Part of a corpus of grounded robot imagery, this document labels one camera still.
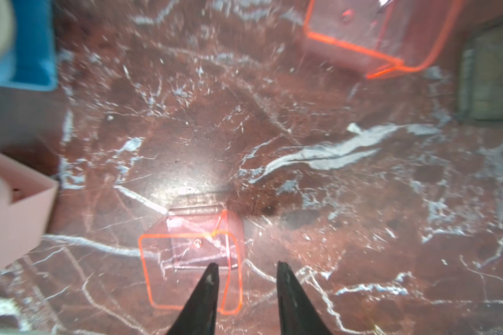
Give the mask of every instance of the orange edge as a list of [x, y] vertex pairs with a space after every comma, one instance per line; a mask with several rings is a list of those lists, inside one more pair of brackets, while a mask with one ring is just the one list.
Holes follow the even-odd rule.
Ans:
[[[223, 210], [220, 214], [220, 220], [219, 223], [216, 225], [215, 231], [218, 230], [218, 227], [220, 225], [220, 222], [222, 219], [225, 219], [226, 222], [226, 227], [228, 227], [227, 224], [227, 211]], [[227, 238], [226, 238], [226, 248], [229, 248]], [[227, 279], [225, 281], [225, 290], [224, 290], [224, 296], [221, 299], [221, 309], [223, 310], [225, 308], [225, 298], [227, 298], [227, 292], [229, 290], [229, 280], [231, 278], [231, 249], [229, 251], [226, 251], [227, 254]]]
[[147, 264], [145, 262], [145, 257], [144, 257], [144, 251], [142, 248], [142, 241], [144, 238], [207, 238], [207, 237], [214, 237], [216, 235], [227, 235], [229, 236], [232, 240], [233, 243], [235, 244], [235, 250], [236, 250], [236, 258], [237, 258], [237, 263], [238, 263], [238, 275], [239, 275], [239, 304], [234, 310], [227, 311], [224, 309], [225, 307], [225, 298], [227, 296], [227, 291], [229, 289], [229, 273], [231, 272], [230, 270], [227, 273], [227, 282], [226, 282], [226, 287], [224, 290], [224, 297], [222, 299], [222, 306], [221, 308], [218, 308], [218, 311], [222, 315], [236, 315], [240, 309], [242, 308], [242, 303], [243, 303], [243, 288], [242, 288], [242, 261], [240, 257], [240, 248], [237, 244], [237, 240], [235, 236], [229, 232], [229, 231], [223, 231], [223, 230], [218, 230], [215, 229], [211, 233], [188, 233], [188, 234], [143, 234], [142, 236], [139, 237], [138, 239], [138, 246], [140, 249], [140, 257], [141, 257], [141, 264], [143, 266], [144, 270], [144, 276], [145, 276], [145, 283], [147, 286], [148, 290], [148, 297], [149, 297], [149, 302], [154, 308], [158, 309], [174, 309], [174, 310], [181, 310], [184, 306], [181, 305], [161, 305], [157, 304], [153, 300], [153, 294], [151, 291], [151, 283], [149, 281], [149, 275], [148, 275], [148, 269], [147, 269]]
[[464, 0], [454, 0], [453, 4], [451, 5], [451, 8], [449, 9], [449, 13], [447, 14], [447, 18], [445, 19], [442, 30], [440, 31], [438, 38], [436, 39], [436, 42], [434, 43], [429, 55], [418, 66], [405, 66], [404, 61], [402, 59], [391, 57], [386, 54], [383, 54], [382, 52], [370, 50], [364, 47], [357, 46], [355, 44], [337, 40], [333, 37], [309, 31], [309, 20], [311, 19], [311, 14], [313, 12], [313, 6], [315, 5], [315, 0], [310, 0], [309, 6], [307, 7], [306, 18], [303, 23], [303, 32], [310, 39], [327, 44], [332, 44], [334, 46], [359, 52], [361, 54], [382, 59], [384, 61], [391, 63], [391, 67], [389, 67], [388, 69], [380, 70], [376, 73], [368, 73], [366, 75], [368, 79], [374, 79], [393, 71], [402, 71], [406, 73], [418, 72], [428, 68], [436, 60], [436, 57], [438, 57], [438, 54], [445, 45], [445, 42], [447, 40], [447, 37], [449, 36], [450, 31], [454, 27], [454, 23], [456, 22], [457, 16], [460, 14], [460, 11], [462, 10], [463, 2]]

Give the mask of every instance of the blue container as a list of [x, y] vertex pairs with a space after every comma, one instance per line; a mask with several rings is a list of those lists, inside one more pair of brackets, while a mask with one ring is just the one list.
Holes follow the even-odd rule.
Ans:
[[13, 48], [0, 58], [0, 86], [55, 90], [58, 86], [51, 0], [12, 0]]

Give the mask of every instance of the pink container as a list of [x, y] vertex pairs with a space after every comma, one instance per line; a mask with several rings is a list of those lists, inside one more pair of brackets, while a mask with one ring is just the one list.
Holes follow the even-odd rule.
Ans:
[[0, 154], [0, 269], [39, 245], [58, 182]]

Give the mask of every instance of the clear plastic container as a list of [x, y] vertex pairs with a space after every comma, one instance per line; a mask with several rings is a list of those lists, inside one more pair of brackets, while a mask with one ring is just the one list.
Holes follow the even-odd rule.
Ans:
[[464, 0], [311, 0], [303, 48], [367, 78], [426, 69]]
[[243, 299], [242, 221], [221, 206], [169, 212], [138, 240], [151, 305], [157, 309], [182, 309], [207, 266], [217, 263], [218, 311], [237, 314]]

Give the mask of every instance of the marble surface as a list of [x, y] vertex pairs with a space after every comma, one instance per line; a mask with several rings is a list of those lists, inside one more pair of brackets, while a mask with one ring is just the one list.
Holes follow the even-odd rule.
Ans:
[[279, 333], [282, 260], [333, 333], [503, 335], [503, 130], [451, 119], [454, 66], [367, 82], [303, 55], [306, 5], [57, 1], [60, 89], [0, 89], [0, 151], [61, 181], [0, 326], [163, 334], [137, 239], [221, 192], [246, 260], [217, 334]]

